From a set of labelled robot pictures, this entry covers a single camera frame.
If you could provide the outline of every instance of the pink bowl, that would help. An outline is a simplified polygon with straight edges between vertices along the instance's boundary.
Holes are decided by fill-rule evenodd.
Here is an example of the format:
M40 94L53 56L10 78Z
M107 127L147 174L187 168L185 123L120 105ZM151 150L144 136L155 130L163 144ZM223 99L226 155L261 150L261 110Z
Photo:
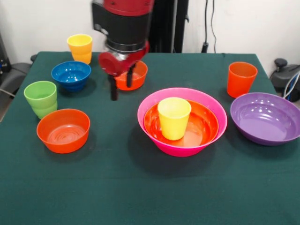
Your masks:
M165 144L148 134L144 127L144 117L146 112L156 103L169 97L179 97L186 100L192 100L208 107L215 114L219 122L219 131L216 138L209 143L197 147L180 148ZM227 115L221 104L208 94L189 88L168 88L150 94L140 104L137 111L137 119L142 130L152 139L152 141L158 146L159 149L161 149L166 154L177 157L188 157L197 154L202 149L219 139L223 135L227 127Z

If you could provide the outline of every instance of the yellow cup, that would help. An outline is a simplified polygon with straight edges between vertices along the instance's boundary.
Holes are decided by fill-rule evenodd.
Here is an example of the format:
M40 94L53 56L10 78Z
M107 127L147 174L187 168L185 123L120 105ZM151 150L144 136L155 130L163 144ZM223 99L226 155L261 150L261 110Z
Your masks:
M184 136L192 106L179 97L165 98L158 104L159 121L166 139L175 141Z
M90 64L93 38L86 34L76 34L67 39L67 44L75 61Z

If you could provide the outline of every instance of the blue bowl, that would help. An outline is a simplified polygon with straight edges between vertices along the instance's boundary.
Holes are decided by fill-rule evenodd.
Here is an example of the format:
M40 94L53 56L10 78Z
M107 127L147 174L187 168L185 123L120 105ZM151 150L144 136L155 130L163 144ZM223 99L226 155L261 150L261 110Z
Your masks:
M51 72L52 78L68 91L79 91L84 88L90 76L91 68L79 61L58 64Z

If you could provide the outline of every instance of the orange bowl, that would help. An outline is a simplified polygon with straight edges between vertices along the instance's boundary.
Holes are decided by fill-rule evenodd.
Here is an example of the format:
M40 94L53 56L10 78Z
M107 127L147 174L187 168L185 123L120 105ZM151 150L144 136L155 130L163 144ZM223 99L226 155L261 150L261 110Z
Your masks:
M37 135L56 153L80 149L88 140L90 119L77 109L61 109L45 116L37 125Z
M219 122L215 114L200 103L191 100L188 100L188 102L192 106L192 111L183 138L171 141L162 135L158 103L153 105L145 114L144 125L146 131L155 139L177 147L191 148L214 140L219 131Z
M132 85L131 87L127 87L127 72L121 74L120 76L116 77L117 87L120 90L135 90L140 87L145 82L146 75L148 72L147 65L142 61L137 61L135 68L132 74Z

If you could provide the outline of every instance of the purple bowl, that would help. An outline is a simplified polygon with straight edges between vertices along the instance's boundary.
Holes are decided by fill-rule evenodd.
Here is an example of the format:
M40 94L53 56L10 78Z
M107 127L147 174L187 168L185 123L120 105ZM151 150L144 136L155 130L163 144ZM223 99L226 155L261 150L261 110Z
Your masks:
M233 101L230 113L240 132L258 144L275 146L300 136L300 109L276 95L242 95Z

